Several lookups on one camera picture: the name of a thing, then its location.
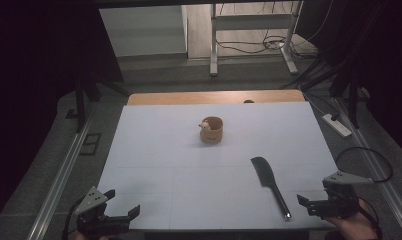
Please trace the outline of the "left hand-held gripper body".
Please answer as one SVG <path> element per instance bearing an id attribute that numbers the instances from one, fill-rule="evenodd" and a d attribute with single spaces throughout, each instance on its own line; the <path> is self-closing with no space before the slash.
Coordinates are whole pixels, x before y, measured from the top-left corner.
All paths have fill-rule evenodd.
<path id="1" fill-rule="evenodd" d="M 125 233 L 130 222 L 122 222 L 119 217 L 109 217 L 104 214 L 107 199 L 95 187 L 92 187 L 83 197 L 75 214 L 77 215 L 77 230 L 89 238 Z"/>

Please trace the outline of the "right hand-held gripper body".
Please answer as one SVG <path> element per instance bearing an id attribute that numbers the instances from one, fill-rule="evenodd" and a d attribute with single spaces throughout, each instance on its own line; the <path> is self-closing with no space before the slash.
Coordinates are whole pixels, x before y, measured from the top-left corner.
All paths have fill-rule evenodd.
<path id="1" fill-rule="evenodd" d="M 330 202 L 330 206 L 325 211 L 325 216 L 348 218 L 356 214 L 360 209 L 359 200 L 353 186 L 356 184 L 372 184 L 373 180 L 337 171 L 325 177 L 322 183 Z"/>

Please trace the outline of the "tan round holder cup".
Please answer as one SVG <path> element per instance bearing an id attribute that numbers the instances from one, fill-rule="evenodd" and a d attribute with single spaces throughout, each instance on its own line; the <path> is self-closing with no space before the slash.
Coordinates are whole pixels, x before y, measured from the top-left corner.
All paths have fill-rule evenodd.
<path id="1" fill-rule="evenodd" d="M 204 143 L 208 143 L 208 144 L 219 143 L 223 137 L 223 120 L 216 116 L 206 117 L 202 120 L 202 122 L 205 120 L 208 121 L 211 129 L 210 130 L 203 130 L 203 129 L 200 130 L 201 141 Z"/>

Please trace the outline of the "person's left hand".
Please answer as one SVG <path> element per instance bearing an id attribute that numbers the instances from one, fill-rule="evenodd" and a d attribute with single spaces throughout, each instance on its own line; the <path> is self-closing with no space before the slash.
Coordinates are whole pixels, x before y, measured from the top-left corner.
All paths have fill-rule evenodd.
<path id="1" fill-rule="evenodd" d="M 100 236 L 98 238 L 89 238 L 87 236 L 85 236 L 84 234 L 80 233 L 80 232 L 76 232 L 75 236 L 74 236 L 74 240 L 110 240 L 110 238 L 108 236 Z"/>

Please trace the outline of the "person's right hand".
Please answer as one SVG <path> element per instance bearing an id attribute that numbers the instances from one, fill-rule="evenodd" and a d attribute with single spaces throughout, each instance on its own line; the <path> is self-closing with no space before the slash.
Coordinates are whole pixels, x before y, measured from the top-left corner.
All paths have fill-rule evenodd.
<path id="1" fill-rule="evenodd" d="M 326 221 L 337 230 L 328 232 L 324 240 L 377 240 L 378 234 L 373 224 L 361 212 L 348 218 L 327 217 Z"/>

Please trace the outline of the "black floor socket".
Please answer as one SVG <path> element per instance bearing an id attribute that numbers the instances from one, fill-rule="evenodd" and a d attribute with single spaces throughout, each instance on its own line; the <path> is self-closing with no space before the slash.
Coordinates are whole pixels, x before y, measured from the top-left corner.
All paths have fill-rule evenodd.
<path id="1" fill-rule="evenodd" d="M 81 156 L 94 156 L 99 147 L 101 133 L 87 134 L 80 149 Z"/>

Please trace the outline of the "white table cover sheet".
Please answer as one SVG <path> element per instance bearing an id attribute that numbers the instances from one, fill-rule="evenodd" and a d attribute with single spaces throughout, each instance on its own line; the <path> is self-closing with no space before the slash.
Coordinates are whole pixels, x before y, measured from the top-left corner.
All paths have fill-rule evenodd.
<path id="1" fill-rule="evenodd" d="M 223 120 L 217 144 L 199 124 Z M 251 159 L 265 158 L 291 212 L 262 187 Z M 134 206 L 138 230 L 314 229 L 297 196 L 323 199 L 324 177 L 337 167 L 306 102 L 124 107 L 98 188 L 114 189 L 107 214 Z"/>

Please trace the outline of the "white power strip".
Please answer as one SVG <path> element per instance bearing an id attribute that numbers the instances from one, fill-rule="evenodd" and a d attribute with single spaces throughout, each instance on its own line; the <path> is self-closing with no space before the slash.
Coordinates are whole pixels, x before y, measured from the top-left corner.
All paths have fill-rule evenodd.
<path id="1" fill-rule="evenodd" d="M 323 115 L 322 119 L 341 137 L 346 138 L 352 135 L 352 132 L 331 114 Z"/>

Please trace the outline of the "black tripod stand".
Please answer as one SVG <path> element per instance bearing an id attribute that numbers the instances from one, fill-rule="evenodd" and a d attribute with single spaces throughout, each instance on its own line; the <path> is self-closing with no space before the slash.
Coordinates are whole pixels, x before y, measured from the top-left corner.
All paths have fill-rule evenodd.
<path id="1" fill-rule="evenodd" d="M 324 61 L 323 58 L 316 58 L 311 65 L 292 82 L 282 85 L 281 89 L 295 85 L 300 91 L 306 92 L 312 87 L 322 83 L 323 81 L 335 76 L 333 83 L 329 88 L 332 97 L 341 97 L 346 89 L 348 89 L 348 118 L 355 129 L 360 127 L 357 120 L 357 106 L 360 100 L 358 96 L 359 90 L 359 71 L 353 57 L 345 57 L 340 63 L 333 66 L 330 70 L 313 78 L 307 83 L 304 80 L 318 65 Z"/>
<path id="2" fill-rule="evenodd" d="M 132 95 L 132 92 L 129 90 L 126 90 L 115 82 L 107 81 L 96 74 L 88 73 L 77 77 L 75 81 L 76 109 L 70 114 L 72 118 L 77 119 L 77 133 L 80 133 L 83 130 L 86 123 L 85 96 L 87 96 L 91 102 L 98 102 L 101 99 L 101 92 L 97 87 L 98 83 L 123 95 L 124 97 L 130 97 Z"/>

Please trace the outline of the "grey panel board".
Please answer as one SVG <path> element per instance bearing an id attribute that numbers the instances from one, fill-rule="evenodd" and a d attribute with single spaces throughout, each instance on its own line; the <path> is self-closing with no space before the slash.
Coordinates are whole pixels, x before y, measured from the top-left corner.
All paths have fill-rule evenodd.
<path id="1" fill-rule="evenodd" d="M 99 10 L 117 57 L 187 52 L 185 6 Z"/>

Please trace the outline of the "metal floor rail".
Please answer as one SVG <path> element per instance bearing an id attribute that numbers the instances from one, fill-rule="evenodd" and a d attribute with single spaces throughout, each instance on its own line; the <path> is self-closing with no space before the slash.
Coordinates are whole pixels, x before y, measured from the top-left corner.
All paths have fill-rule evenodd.
<path id="1" fill-rule="evenodd" d="M 366 149 L 370 148 L 365 136 L 360 131 L 359 128 L 355 128 L 355 125 L 351 122 L 348 116 L 347 107 L 344 101 L 340 98 L 333 98 L 332 102 L 336 105 L 336 108 L 340 111 L 340 119 L 347 126 L 347 128 L 352 132 L 352 138 L 356 145 L 359 147 L 364 147 Z M 371 172 L 373 177 L 383 177 L 384 169 L 378 162 L 378 158 L 371 152 L 366 150 L 363 153 L 365 163 Z M 396 190 L 393 183 L 388 180 L 384 183 L 379 183 L 378 187 L 386 200 L 388 206 L 392 210 L 395 219 L 397 220 L 399 226 L 402 229 L 402 197 Z"/>
<path id="2" fill-rule="evenodd" d="M 54 181 L 46 195 L 46 198 L 37 214 L 35 221 L 26 237 L 26 240 L 43 240 L 46 231 L 51 223 L 55 209 L 59 203 L 60 197 L 65 189 L 68 178 L 74 167 L 80 149 L 83 145 L 83 141 L 88 133 L 88 130 L 92 124 L 91 120 L 88 120 L 79 133 L 76 133 L 69 150 L 63 159 L 60 169 L 54 178 Z"/>

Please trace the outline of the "white metal stand frame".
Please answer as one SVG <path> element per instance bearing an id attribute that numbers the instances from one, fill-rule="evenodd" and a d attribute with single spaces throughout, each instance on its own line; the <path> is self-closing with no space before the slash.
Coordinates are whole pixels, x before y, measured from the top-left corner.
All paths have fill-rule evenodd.
<path id="1" fill-rule="evenodd" d="M 236 15 L 218 16 L 216 5 L 211 4 L 211 50 L 210 50 L 210 75 L 218 74 L 218 51 L 217 38 L 218 31 L 237 31 L 237 30 L 276 30 L 284 29 L 287 31 L 286 38 L 278 48 L 285 60 L 291 75 L 299 73 L 291 55 L 290 44 L 299 17 L 302 0 L 297 0 L 295 8 L 291 13 L 263 14 L 263 15 Z"/>

